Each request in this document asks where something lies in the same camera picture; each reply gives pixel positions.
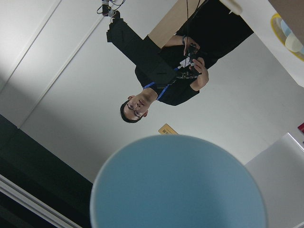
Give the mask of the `light blue plastic cup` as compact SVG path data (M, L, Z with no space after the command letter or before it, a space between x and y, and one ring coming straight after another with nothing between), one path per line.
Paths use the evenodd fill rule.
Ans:
M266 228L261 192L234 156L185 135L137 140L101 167L94 228Z

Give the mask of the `standing person in black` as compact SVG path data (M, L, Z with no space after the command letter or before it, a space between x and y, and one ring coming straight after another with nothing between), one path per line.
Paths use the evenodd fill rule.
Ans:
M136 123L148 114L154 101L177 106L199 94L209 81L208 69L253 34L250 26L218 0L199 7L165 44L160 56L185 78L174 78L167 85L157 85L139 67L135 75L142 91L127 98L121 118Z

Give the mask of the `red bottle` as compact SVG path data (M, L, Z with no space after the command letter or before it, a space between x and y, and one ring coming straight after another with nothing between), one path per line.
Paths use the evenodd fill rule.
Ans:
M304 123L300 124L297 129L301 132L304 133Z

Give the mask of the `yellow bowl with blue plate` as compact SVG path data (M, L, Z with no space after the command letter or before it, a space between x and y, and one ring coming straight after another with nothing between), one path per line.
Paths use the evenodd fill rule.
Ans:
M304 60L304 45L296 37L281 16L276 13L270 20L271 28L283 46L301 61Z

